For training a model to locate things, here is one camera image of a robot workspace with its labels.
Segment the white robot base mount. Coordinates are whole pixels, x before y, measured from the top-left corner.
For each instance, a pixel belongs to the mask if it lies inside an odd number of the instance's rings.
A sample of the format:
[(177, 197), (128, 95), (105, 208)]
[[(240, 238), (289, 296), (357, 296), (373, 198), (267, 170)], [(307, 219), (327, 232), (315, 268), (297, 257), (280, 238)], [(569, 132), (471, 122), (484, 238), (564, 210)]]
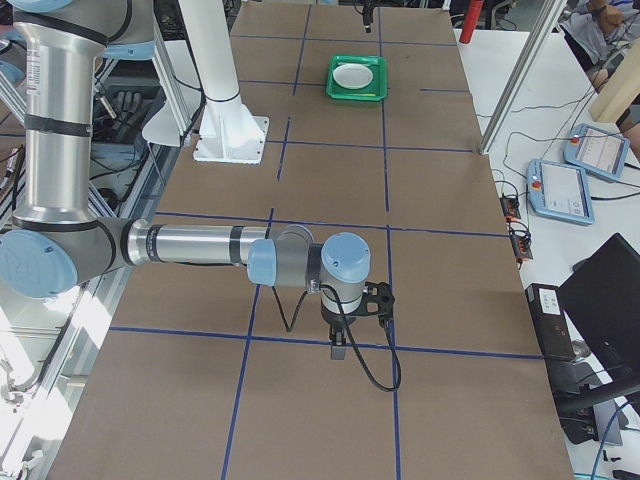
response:
[(179, 7), (206, 100), (194, 159), (260, 163), (269, 119), (243, 103), (223, 3), (184, 0)]

